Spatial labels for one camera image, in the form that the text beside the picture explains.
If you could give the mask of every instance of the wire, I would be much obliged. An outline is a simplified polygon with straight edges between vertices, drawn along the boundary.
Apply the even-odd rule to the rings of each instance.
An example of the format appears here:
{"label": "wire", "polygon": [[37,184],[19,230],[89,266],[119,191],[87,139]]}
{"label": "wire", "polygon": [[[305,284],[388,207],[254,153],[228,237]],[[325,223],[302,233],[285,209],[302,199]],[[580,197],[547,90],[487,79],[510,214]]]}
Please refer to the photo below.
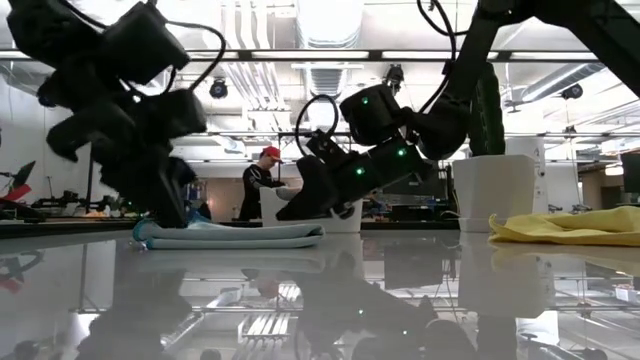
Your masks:
{"label": "wire", "polygon": [[72,13],[74,13],[77,17],[79,17],[81,20],[83,20],[84,22],[88,23],[89,25],[93,25],[99,29],[106,29],[108,26],[101,23],[98,20],[92,19],[90,16],[86,15],[85,13],[83,13],[82,11],[80,11],[80,9],[78,9],[77,7],[75,7],[73,4],[71,4],[68,0],[58,0],[58,2],[66,7],[67,9],[71,10]]}
{"label": "wire", "polygon": [[336,101],[331,96],[326,94],[320,94],[312,97],[311,100],[309,100],[309,102],[304,104],[304,107],[302,107],[302,110],[300,110],[300,114],[298,114],[298,119],[296,120],[296,128],[293,131],[293,137],[296,140],[296,145],[298,145],[298,149],[300,149],[300,153],[302,154],[302,156],[307,156],[307,153],[302,148],[302,144],[300,144],[300,124],[302,123],[302,118],[304,117],[304,113],[307,111],[309,106],[320,99],[329,100],[329,102],[333,106],[333,125],[331,125],[331,128],[327,132],[326,134],[327,137],[328,138],[332,137],[333,133],[336,132],[336,128],[338,127],[338,120],[340,119],[340,116],[338,114],[338,105],[336,104]]}
{"label": "wire", "polygon": [[220,31],[218,31],[218,30],[216,30],[216,29],[214,29],[214,28],[212,28],[210,26],[200,25],[200,24],[192,24],[192,23],[185,23],[185,22],[180,22],[180,21],[167,21],[167,24],[180,26],[180,27],[184,27],[184,28],[188,28],[188,29],[207,30],[207,31],[213,33],[215,36],[217,36],[220,39],[220,50],[218,51],[218,55],[213,60],[211,65],[209,65],[209,67],[207,67],[207,69],[196,79],[196,81],[194,81],[193,84],[191,84],[191,86],[189,86],[189,90],[193,91],[193,90],[195,90],[195,88],[198,87],[198,85],[200,85],[207,78],[207,76],[209,76],[211,74],[213,69],[215,69],[215,67],[220,62],[220,60],[222,60],[222,56],[224,55],[224,52],[227,50],[227,40],[225,40],[224,36],[222,35],[222,33]]}
{"label": "wire", "polygon": [[[429,16],[429,14],[427,14],[427,12],[424,10],[424,7],[422,6],[422,0],[416,0],[416,2],[418,4],[418,10],[420,10],[420,15],[422,15],[422,17],[425,20],[427,20],[427,22],[429,23],[429,26],[431,26],[431,28],[435,30],[438,34],[442,36],[449,36],[449,34],[453,33],[453,36],[461,36],[461,35],[467,35],[469,33],[469,30],[458,31],[458,32],[453,32],[453,31],[449,32],[448,30],[447,31],[442,30],[433,20],[431,20],[431,17]],[[436,7],[438,7],[439,3],[440,3],[439,0],[431,0],[431,4],[435,5]]]}
{"label": "wire", "polygon": [[[425,18],[425,20],[427,20],[429,25],[431,25],[431,27],[433,27],[434,29],[440,29],[436,26],[436,24],[433,23],[431,18],[424,11],[421,0],[417,0],[417,3],[418,3],[418,9],[420,10],[420,13]],[[450,57],[451,63],[449,64],[449,66],[453,66],[454,62],[456,61],[456,51],[458,50],[456,46],[456,33],[453,31],[453,27],[451,26],[449,17],[447,16],[447,13],[444,11],[444,7],[442,7],[442,4],[440,4],[440,1],[431,0],[431,3],[436,7],[436,9],[438,10],[438,13],[440,13],[440,16],[442,16],[442,21],[444,22],[444,26],[447,29],[447,34],[445,35],[449,36],[449,42],[451,44],[451,57]],[[424,103],[424,105],[422,105],[419,112],[423,113],[425,110],[427,110],[427,108],[429,108],[429,106],[431,106],[431,104],[433,104],[434,101],[436,101],[436,99],[440,96],[440,93],[442,93],[442,91],[444,90],[444,87],[447,86],[450,76],[451,76],[451,69],[447,69],[447,71],[445,72],[444,78],[442,79],[442,82],[440,82],[440,86],[438,86],[438,89],[431,95],[429,100],[427,100],[427,102]]]}
{"label": "wire", "polygon": [[169,92],[169,90],[171,90],[174,81],[176,81],[176,75],[178,75],[178,69],[172,68],[171,75],[169,75],[169,82],[167,83],[167,87],[164,88],[164,91],[162,92],[163,94],[166,94]]}

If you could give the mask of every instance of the ceiling duct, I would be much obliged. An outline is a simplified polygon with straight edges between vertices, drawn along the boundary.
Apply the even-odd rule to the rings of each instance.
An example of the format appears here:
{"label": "ceiling duct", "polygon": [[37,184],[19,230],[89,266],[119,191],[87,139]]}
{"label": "ceiling duct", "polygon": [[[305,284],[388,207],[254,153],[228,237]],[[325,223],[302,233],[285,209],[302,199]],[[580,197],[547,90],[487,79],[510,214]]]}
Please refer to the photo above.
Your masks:
{"label": "ceiling duct", "polygon": [[[360,38],[363,0],[299,0],[296,10],[299,48],[356,48]],[[349,70],[339,68],[304,71],[305,85],[312,95],[340,96],[349,75]]]}
{"label": "ceiling duct", "polygon": [[605,69],[601,63],[569,64],[552,72],[535,84],[527,86],[521,91],[514,91],[513,100],[507,106],[520,105],[542,100],[557,94],[569,86],[576,84],[589,76]]}

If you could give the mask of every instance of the person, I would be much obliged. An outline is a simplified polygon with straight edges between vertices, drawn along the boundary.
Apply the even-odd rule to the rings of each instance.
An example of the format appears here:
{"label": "person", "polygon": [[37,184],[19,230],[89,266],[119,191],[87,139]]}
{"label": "person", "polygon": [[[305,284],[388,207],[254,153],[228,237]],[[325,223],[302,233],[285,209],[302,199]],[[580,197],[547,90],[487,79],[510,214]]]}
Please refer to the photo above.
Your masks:
{"label": "person", "polygon": [[251,164],[242,174],[244,183],[244,200],[240,208],[238,220],[249,221],[262,217],[260,208],[260,188],[277,188],[285,186],[283,182],[274,181],[271,177],[271,169],[281,162],[280,150],[273,146],[267,146],[260,153],[260,160]]}

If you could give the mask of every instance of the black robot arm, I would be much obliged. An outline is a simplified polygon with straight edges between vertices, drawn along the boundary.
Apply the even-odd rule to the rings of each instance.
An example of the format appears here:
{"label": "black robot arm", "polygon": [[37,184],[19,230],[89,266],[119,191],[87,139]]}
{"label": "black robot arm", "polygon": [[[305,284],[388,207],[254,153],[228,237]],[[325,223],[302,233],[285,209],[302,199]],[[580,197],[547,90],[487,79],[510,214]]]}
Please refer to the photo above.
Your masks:
{"label": "black robot arm", "polygon": [[[151,211],[161,225],[184,226],[181,188],[195,173],[184,160],[170,156],[170,140],[206,130],[193,88],[220,61],[222,35],[206,26],[168,21],[155,1],[138,2],[108,26],[67,0],[12,0],[10,5],[7,24],[17,48],[55,68],[38,89],[40,103],[73,112],[47,134],[53,152],[77,161],[76,151],[90,143],[92,160],[102,165],[103,183]],[[211,31],[221,49],[191,88],[167,87],[147,96],[132,84],[147,84],[169,67],[175,73],[190,61],[166,28],[169,23]]]}
{"label": "black robot arm", "polygon": [[[348,216],[345,209],[353,201],[420,173],[426,165],[413,145],[431,160],[450,157],[467,137],[471,98],[498,30],[531,17],[570,30],[640,96],[640,46],[636,40],[640,26],[614,0],[481,0],[460,53],[455,63],[449,64],[448,83],[433,106],[426,113],[401,109],[385,85],[363,89],[345,99],[340,110],[353,139],[375,147],[363,154],[347,154],[330,136],[314,132],[307,146],[317,158],[304,156],[298,161],[305,186],[278,218],[309,218],[330,210]],[[331,179],[331,183],[314,181],[320,178]]]}

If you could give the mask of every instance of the spotlight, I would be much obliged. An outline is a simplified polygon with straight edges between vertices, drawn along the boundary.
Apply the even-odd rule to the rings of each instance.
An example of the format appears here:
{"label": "spotlight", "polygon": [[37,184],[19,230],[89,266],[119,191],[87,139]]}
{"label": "spotlight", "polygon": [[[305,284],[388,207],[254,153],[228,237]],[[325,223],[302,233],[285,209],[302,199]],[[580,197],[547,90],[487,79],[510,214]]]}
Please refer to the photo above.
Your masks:
{"label": "spotlight", "polygon": [[387,74],[382,79],[382,83],[391,89],[391,93],[395,96],[400,91],[400,84],[404,81],[404,71],[402,65],[391,64]]}
{"label": "spotlight", "polygon": [[582,90],[582,86],[580,84],[572,85],[560,93],[560,97],[565,100],[569,99],[578,99],[582,96],[584,90]]}
{"label": "spotlight", "polygon": [[225,80],[223,78],[214,79],[213,85],[211,85],[211,89],[209,89],[209,94],[214,99],[224,99],[227,97],[229,92]]}

